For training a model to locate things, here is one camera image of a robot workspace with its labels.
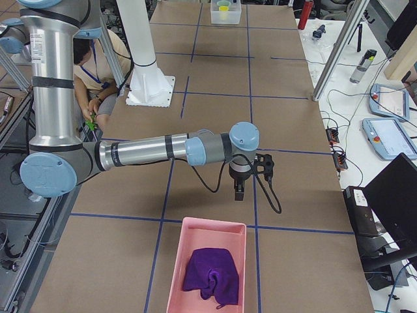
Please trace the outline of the far teach pendant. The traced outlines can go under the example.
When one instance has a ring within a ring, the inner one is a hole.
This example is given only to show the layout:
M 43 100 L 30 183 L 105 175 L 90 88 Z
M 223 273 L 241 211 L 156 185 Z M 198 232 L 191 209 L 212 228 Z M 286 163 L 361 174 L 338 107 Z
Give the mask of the far teach pendant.
M 394 117 L 401 122 L 410 119 L 409 94 L 405 89 L 395 89 L 376 83 L 369 92 L 369 109 L 382 117 Z

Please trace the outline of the purple microfibre cloth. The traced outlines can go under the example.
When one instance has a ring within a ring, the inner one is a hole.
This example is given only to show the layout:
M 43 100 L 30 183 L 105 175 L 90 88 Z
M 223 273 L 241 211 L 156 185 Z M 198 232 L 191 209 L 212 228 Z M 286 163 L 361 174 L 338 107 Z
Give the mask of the purple microfibre cloth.
M 203 300 L 215 298 L 220 309 L 238 304 L 239 289 L 239 275 L 230 251 L 200 248 L 192 252 L 182 283 L 183 291 L 199 290 Z

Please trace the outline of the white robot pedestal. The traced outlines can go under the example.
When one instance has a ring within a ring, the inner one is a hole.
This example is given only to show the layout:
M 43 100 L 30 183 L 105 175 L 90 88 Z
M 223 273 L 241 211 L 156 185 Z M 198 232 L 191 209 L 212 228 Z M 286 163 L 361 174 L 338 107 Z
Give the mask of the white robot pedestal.
M 158 67 L 145 2 L 120 0 L 117 6 L 134 63 L 127 105 L 169 107 L 175 77 Z

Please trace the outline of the pink plastic bin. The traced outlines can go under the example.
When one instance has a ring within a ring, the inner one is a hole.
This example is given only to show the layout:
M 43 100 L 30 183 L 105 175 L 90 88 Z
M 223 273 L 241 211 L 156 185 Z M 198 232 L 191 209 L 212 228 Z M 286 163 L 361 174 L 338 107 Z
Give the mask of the pink plastic bin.
M 182 283 L 192 252 L 200 248 L 230 251 L 239 275 L 239 301 L 220 309 L 215 298 L 203 300 L 199 290 L 183 291 Z M 246 225 L 186 217 L 182 221 L 177 257 L 167 303 L 168 312 L 243 312 L 246 270 Z

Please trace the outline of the red water bottle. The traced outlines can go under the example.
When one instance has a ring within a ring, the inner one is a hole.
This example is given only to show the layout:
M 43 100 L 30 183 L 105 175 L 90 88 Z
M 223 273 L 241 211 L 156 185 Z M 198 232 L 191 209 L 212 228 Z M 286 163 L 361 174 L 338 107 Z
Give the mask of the red water bottle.
M 309 15 L 311 13 L 311 10 L 313 8 L 314 2 L 313 0 L 305 0 L 303 7 L 302 7 L 302 11 L 301 11 L 301 15 L 299 17 L 299 22 L 298 22 L 298 30 L 304 30 L 307 20 L 309 19 Z

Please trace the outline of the mint green bowl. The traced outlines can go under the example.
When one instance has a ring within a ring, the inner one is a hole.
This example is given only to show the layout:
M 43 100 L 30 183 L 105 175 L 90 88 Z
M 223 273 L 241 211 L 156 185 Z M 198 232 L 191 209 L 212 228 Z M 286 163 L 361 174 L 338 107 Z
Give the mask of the mint green bowl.
M 220 7 L 220 6 L 230 7 L 231 6 L 231 2 L 228 1 L 228 0 L 220 0 L 216 4 L 217 4 L 218 7 Z

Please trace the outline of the clear plastic storage box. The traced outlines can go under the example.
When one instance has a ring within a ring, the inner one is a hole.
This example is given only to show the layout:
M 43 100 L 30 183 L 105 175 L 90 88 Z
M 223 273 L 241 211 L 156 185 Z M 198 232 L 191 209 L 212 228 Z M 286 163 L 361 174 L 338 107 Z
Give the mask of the clear plastic storage box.
M 212 24 L 224 24 L 224 25 L 238 25 L 240 23 L 240 17 L 242 13 L 242 6 L 240 0 L 228 0 L 231 2 L 231 6 L 227 12 L 220 12 L 217 6 L 217 1 L 211 1 L 210 4 L 210 17 Z

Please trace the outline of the teach pendant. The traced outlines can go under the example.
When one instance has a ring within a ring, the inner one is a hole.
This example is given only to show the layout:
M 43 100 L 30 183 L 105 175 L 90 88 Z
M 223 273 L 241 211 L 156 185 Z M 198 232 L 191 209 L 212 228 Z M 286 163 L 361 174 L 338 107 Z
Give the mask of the teach pendant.
M 369 92 L 369 109 L 382 117 L 394 117 L 401 122 L 410 119 L 409 94 L 405 89 L 395 89 L 376 83 Z
M 395 118 L 365 118 L 362 129 L 375 152 L 383 160 L 393 160 L 400 153 L 416 160 L 416 145 Z

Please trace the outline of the near teach pendant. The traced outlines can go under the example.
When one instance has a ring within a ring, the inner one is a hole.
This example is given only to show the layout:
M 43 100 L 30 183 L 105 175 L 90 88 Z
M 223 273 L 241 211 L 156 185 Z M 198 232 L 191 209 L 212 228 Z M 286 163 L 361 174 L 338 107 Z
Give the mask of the near teach pendant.
M 365 118 L 362 129 L 375 152 L 383 160 L 393 160 L 400 153 L 416 160 L 416 145 L 395 118 Z

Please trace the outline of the clear bottle black cap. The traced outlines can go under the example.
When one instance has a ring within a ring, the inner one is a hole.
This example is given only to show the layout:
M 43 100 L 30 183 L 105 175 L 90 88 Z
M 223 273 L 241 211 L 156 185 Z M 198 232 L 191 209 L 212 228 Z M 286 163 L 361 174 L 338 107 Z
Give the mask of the clear bottle black cap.
M 349 78 L 351 83 L 359 83 L 360 80 L 364 77 L 364 74 L 372 64 L 375 56 L 377 54 L 376 50 L 368 49 L 363 57 L 361 58 L 359 64 L 356 66 L 354 72 Z

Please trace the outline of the black monitor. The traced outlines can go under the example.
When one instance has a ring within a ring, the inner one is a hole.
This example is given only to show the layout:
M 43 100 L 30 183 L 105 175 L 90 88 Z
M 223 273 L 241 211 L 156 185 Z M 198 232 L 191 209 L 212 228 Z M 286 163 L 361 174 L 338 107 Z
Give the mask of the black monitor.
M 400 153 L 363 190 L 368 205 L 401 250 L 416 256 L 416 165 Z

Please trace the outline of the person in tan shirt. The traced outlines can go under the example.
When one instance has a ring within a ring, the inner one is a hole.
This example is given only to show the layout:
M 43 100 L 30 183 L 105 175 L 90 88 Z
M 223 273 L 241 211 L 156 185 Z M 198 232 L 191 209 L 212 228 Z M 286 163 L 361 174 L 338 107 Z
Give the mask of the person in tan shirt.
M 85 121 L 107 126 L 117 101 L 119 88 L 98 38 L 73 40 L 74 113 L 81 125 Z

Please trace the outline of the aluminium frame post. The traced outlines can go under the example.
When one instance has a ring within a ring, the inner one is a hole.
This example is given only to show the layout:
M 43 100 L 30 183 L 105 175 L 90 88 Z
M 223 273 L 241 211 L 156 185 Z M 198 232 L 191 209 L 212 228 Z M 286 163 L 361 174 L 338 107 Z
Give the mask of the aluminium frame post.
M 347 19 L 343 24 L 341 32 L 333 46 L 328 61 L 326 62 L 320 78 L 314 88 L 312 101 L 318 102 L 321 98 L 333 72 L 337 67 L 337 63 L 341 57 L 343 49 L 354 33 L 354 30 L 356 29 L 356 26 L 359 23 L 368 4 L 369 0 L 357 0 L 353 3 L 352 9 L 347 15 Z

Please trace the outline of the green handled tool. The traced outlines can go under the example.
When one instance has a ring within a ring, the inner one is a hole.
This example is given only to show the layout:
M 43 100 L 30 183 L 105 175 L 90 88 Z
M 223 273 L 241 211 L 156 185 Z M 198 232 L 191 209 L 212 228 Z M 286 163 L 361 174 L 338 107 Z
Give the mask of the green handled tool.
M 91 114 L 91 119 L 85 121 L 85 125 L 89 127 L 89 130 L 95 131 L 98 128 L 98 124 L 95 121 L 96 115 L 94 113 Z

